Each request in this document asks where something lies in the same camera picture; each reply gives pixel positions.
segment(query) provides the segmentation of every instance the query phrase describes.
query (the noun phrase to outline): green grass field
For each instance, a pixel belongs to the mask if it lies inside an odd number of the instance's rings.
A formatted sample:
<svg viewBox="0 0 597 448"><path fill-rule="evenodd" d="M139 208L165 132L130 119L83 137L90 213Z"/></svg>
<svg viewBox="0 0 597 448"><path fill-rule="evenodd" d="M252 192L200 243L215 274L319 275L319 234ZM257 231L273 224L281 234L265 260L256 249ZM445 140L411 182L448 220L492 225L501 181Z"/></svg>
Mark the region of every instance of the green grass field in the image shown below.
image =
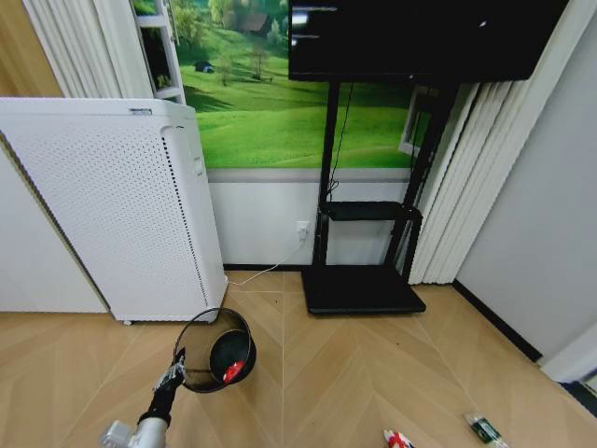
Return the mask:
<svg viewBox="0 0 597 448"><path fill-rule="evenodd" d="M178 51L187 103L197 110L201 142L210 168L318 167L326 119L326 84L289 81L284 41L224 30L205 21L200 47ZM251 78L251 52L263 46L268 59L262 79ZM232 62L227 85L218 66ZM215 73L195 72L208 61ZM340 93L336 144L344 119L348 85ZM408 167L410 156L397 150L404 128L410 90L403 86L354 86L344 133L340 167Z"/></svg>

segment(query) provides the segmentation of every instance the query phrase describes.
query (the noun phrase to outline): wooden floor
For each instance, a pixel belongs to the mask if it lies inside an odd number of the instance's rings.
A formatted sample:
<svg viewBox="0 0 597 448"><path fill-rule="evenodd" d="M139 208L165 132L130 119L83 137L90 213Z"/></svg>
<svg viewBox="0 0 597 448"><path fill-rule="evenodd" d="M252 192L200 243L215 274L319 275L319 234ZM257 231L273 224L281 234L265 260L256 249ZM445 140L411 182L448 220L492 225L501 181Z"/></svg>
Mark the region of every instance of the wooden floor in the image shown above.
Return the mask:
<svg viewBox="0 0 597 448"><path fill-rule="evenodd" d="M484 446L462 418L469 411L516 448L597 446L597 419L457 292L417 292L422 315L315 318L298 273L230 286L224 304L248 321L256 367L214 394L181 388L171 446L383 447L384 428L419 448ZM180 329L0 315L0 446L92 447L112 420L134 425Z"/></svg>

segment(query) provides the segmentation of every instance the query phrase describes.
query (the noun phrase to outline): black baseboard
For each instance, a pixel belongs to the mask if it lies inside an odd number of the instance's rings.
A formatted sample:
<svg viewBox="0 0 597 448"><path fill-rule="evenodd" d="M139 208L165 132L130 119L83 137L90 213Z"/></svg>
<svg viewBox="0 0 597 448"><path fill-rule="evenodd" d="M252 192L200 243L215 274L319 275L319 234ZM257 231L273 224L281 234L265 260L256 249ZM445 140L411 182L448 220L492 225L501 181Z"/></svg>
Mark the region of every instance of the black baseboard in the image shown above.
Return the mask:
<svg viewBox="0 0 597 448"><path fill-rule="evenodd" d="M281 264L272 271L302 271L308 264ZM265 271L271 267L270 264L224 264L225 271Z"/></svg>
<svg viewBox="0 0 597 448"><path fill-rule="evenodd" d="M522 351L533 362L537 362L543 355L536 348L534 348L527 340L525 340L519 333L510 327L502 318L494 313L492 309L483 303L472 291L465 287L458 280L454 280L452 283L454 289L460 294L477 310L485 316L497 329L499 329L504 336L506 336L516 347Z"/></svg>
<svg viewBox="0 0 597 448"><path fill-rule="evenodd" d="M572 395L576 401L582 404L587 411L597 417L597 397L595 397L584 385L578 381L573 383L560 383L560 385Z"/></svg>

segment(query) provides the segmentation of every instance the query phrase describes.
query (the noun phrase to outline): tv stand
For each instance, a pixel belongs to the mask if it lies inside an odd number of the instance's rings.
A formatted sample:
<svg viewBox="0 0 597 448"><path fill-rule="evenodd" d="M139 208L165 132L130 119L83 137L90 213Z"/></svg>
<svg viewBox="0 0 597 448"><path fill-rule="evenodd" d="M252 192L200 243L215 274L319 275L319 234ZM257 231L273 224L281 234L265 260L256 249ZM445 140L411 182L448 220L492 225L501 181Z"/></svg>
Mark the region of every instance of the tv stand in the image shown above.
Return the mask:
<svg viewBox="0 0 597 448"><path fill-rule="evenodd" d="M307 308L314 315L407 314L425 311L425 304L408 283L422 216L414 206L435 155L435 148L454 103L457 85L443 85L402 203L331 202L327 200L340 99L340 82L331 81L327 94L326 133L319 184L312 265L302 273ZM394 221L382 265L327 265L329 220ZM404 267L396 270L398 248L411 223Z"/></svg>

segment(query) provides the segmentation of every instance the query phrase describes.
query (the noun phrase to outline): black television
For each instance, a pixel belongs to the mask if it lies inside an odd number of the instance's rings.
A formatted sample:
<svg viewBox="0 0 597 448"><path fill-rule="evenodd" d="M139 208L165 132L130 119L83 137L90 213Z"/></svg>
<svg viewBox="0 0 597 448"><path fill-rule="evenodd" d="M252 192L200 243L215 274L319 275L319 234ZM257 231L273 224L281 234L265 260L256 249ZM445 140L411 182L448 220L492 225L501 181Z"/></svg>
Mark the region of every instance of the black television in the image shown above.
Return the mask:
<svg viewBox="0 0 597 448"><path fill-rule="evenodd" d="M289 77L526 79L567 0L290 0Z"/></svg>

